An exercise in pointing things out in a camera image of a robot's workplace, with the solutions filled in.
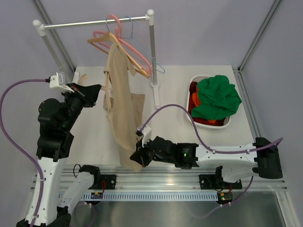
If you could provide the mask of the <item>aluminium frame post left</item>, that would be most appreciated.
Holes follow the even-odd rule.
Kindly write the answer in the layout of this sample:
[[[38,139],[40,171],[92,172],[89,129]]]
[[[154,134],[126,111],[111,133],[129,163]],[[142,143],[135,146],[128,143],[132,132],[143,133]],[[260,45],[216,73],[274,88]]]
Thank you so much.
[[[43,4],[42,0],[32,0],[34,8],[36,9],[40,21],[44,25],[52,24],[52,20]],[[43,38],[43,41],[50,52],[54,62],[61,72],[64,71],[65,75],[73,76],[76,67],[71,60],[66,48],[64,47],[58,33],[56,30],[51,29],[47,30],[46,38]]]

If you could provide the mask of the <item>dark red cloth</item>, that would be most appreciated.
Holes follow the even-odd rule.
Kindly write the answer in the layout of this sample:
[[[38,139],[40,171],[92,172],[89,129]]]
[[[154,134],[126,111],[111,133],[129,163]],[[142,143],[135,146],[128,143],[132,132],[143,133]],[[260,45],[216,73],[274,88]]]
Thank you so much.
[[[192,109],[196,108],[193,101],[192,101],[192,94],[194,92],[197,92],[197,82],[191,82],[189,86],[189,104],[187,111],[191,114]],[[193,117],[194,122],[204,125],[210,125],[207,123],[206,119],[200,118],[200,117]],[[215,125],[210,126],[223,126],[224,120],[217,120]]]

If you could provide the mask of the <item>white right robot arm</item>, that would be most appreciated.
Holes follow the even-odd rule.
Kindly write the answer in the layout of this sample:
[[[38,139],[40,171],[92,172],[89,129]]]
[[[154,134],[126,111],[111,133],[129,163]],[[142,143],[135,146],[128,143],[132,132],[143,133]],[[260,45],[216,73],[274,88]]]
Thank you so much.
[[[214,187],[221,189],[246,177],[283,178],[279,143],[279,140],[271,143],[266,138],[257,137],[255,142],[247,145],[205,148],[202,144],[173,143],[156,137],[147,143],[139,141],[130,159],[142,167],[155,161],[186,170],[214,168]]]

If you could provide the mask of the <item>orange wooden hanger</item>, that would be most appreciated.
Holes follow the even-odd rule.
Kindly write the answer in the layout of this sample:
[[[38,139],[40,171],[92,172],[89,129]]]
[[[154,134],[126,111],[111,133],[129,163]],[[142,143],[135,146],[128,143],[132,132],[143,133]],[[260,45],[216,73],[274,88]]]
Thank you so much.
[[[150,62],[137,49],[123,39],[120,20],[114,14],[110,14],[108,18],[113,19],[117,23],[115,32],[94,31],[93,38],[88,39],[87,43],[106,54],[109,54],[109,51],[106,51],[102,46],[107,49],[110,49],[111,46],[117,46],[122,53],[126,54],[128,60],[134,66],[135,71],[149,79],[152,73]]]

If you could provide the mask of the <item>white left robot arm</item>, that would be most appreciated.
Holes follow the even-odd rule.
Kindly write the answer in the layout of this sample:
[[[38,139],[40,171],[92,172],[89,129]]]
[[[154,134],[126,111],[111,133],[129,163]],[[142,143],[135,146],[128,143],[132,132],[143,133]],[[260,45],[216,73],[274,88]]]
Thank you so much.
[[[95,106],[101,85],[83,87],[68,84],[64,102],[49,98],[39,106],[40,136],[37,141],[38,172],[31,206],[18,227],[67,227],[76,205],[89,189],[101,185],[100,170],[83,165],[59,197],[62,171],[67,162],[74,136],[71,129],[83,108]]]

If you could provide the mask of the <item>beige wooden hanger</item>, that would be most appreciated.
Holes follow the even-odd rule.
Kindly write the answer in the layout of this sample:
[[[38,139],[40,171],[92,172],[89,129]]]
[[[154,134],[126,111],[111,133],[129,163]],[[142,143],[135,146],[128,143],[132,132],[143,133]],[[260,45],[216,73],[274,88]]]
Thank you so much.
[[[85,82],[85,80],[88,78],[88,76],[86,74],[82,75],[79,80],[78,80],[78,84],[79,85],[83,85],[83,83]],[[108,112],[110,112],[112,110],[112,105],[111,105],[111,96],[110,96],[110,77],[109,74],[106,73],[106,83],[105,86],[102,86],[102,90],[105,91],[105,98],[106,98],[106,105],[107,105],[107,110]]]

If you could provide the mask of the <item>aluminium frame post right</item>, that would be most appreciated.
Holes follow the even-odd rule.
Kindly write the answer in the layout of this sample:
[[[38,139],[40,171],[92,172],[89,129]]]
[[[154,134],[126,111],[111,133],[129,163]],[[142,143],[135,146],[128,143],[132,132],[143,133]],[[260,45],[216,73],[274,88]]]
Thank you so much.
[[[269,24],[271,23],[273,17],[277,13],[277,11],[278,11],[282,2],[283,2],[282,0],[274,0],[272,2],[268,12],[266,13],[264,19],[262,20],[262,23],[261,23],[260,27],[257,30],[251,44],[249,45],[248,50],[246,51],[241,63],[237,67],[237,70],[238,70],[239,73],[243,72],[245,66],[247,65],[247,63],[251,59],[255,49],[257,48],[261,38],[265,34],[267,28],[269,27]]]

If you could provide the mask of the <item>green cloth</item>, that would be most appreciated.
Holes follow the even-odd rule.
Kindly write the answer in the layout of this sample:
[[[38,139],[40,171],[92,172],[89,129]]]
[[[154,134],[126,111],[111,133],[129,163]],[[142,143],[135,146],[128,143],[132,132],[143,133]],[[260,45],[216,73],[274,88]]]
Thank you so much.
[[[242,103],[235,85],[225,75],[201,80],[197,87],[201,105],[197,107],[196,113],[201,114],[201,118],[220,120],[232,116]]]

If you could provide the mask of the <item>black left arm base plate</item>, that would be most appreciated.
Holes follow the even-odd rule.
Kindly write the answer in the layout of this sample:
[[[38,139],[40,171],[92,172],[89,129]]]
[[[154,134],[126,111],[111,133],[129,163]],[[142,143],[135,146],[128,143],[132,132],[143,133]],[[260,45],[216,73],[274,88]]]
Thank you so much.
[[[116,189],[116,175],[100,175],[96,186],[93,189],[98,190],[115,190]]]

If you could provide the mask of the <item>beige t shirt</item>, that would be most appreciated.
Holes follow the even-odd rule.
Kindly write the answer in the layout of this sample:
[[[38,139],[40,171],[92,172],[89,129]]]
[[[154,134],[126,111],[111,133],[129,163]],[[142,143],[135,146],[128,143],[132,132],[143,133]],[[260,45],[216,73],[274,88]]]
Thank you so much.
[[[113,137],[118,144],[120,165],[138,173],[142,165],[132,161],[130,156],[136,151],[136,131],[142,122],[145,95],[131,93],[128,73],[135,76],[136,70],[122,48],[112,44],[104,68],[104,108],[107,110]]]

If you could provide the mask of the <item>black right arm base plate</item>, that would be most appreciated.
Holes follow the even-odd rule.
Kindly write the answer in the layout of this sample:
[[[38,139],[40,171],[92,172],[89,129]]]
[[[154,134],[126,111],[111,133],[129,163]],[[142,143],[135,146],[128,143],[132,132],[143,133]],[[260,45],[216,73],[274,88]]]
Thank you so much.
[[[223,179],[216,177],[215,175],[199,175],[199,183],[201,190],[229,190],[232,189],[242,189],[241,180],[235,183],[224,182]]]

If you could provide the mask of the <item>silver clothes rack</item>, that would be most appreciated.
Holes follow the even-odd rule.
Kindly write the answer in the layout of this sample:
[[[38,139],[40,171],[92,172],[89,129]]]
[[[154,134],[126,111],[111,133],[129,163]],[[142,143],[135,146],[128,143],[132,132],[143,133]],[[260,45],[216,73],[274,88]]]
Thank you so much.
[[[156,49],[155,49],[155,33],[154,33],[154,10],[150,9],[144,16],[140,17],[124,17],[119,19],[121,23],[124,22],[136,22],[136,21],[147,21],[149,24],[149,34],[150,34],[150,44],[151,44],[151,67],[152,67],[152,82],[151,87],[153,90],[154,105],[156,109],[161,108],[160,104],[160,83],[157,79],[157,62],[156,62]],[[105,20],[99,21],[87,21],[87,22],[75,22],[75,23],[65,23],[65,24],[50,24],[44,25],[40,20],[34,20],[33,26],[38,31],[41,38],[46,38],[46,31],[51,29],[61,29],[68,27],[80,27],[80,26],[96,26],[96,25],[108,25],[113,24],[115,21],[109,19],[108,17]]]

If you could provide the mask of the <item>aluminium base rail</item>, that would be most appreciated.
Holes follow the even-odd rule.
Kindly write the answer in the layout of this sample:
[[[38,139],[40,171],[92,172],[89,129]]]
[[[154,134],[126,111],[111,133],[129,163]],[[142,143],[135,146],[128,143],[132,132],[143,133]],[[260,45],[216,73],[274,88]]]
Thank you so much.
[[[199,175],[210,175],[214,169],[193,168],[182,170],[174,166],[149,165],[139,173],[113,165],[99,165],[100,172],[116,175],[116,191],[119,192],[191,192],[199,191]],[[73,166],[66,165],[60,179],[59,190],[65,191],[73,183]],[[267,180],[254,177],[249,192],[287,191],[284,179]]]

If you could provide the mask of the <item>orange cloth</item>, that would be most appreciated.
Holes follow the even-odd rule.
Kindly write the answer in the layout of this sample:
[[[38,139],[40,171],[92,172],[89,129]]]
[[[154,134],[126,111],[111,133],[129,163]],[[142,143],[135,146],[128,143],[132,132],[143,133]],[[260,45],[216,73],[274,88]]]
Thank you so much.
[[[195,107],[198,107],[198,106],[201,105],[201,102],[200,102],[200,100],[199,100],[199,97],[198,97],[197,92],[194,92],[194,93],[192,94],[192,101],[193,101]],[[215,125],[216,122],[217,122],[217,120],[206,120],[206,121],[207,121],[207,123],[210,124],[210,125]]]

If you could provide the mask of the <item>aluminium frame post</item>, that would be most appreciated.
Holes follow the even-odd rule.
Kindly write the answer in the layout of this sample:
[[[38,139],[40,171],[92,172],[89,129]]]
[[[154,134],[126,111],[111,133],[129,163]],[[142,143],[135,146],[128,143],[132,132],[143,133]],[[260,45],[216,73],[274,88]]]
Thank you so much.
[[[52,24],[52,20],[43,4],[42,0],[32,0],[34,8],[36,9],[40,21],[44,25]],[[51,29],[47,30],[46,38],[43,38],[43,41],[50,52],[54,62],[61,72],[64,71],[65,75],[73,76],[76,67],[71,60],[66,48],[64,47],[58,33],[56,30]]]
[[[249,45],[248,50],[246,51],[241,63],[237,67],[237,70],[238,70],[239,73],[243,72],[245,66],[247,65],[247,63],[251,59],[255,49],[257,48],[261,38],[265,34],[267,28],[269,27],[269,24],[271,23],[273,17],[277,13],[277,11],[278,11],[282,2],[283,2],[282,0],[274,0],[272,2],[268,12],[266,13],[264,19],[262,20],[262,23],[261,23],[260,27],[257,30],[251,44]]]

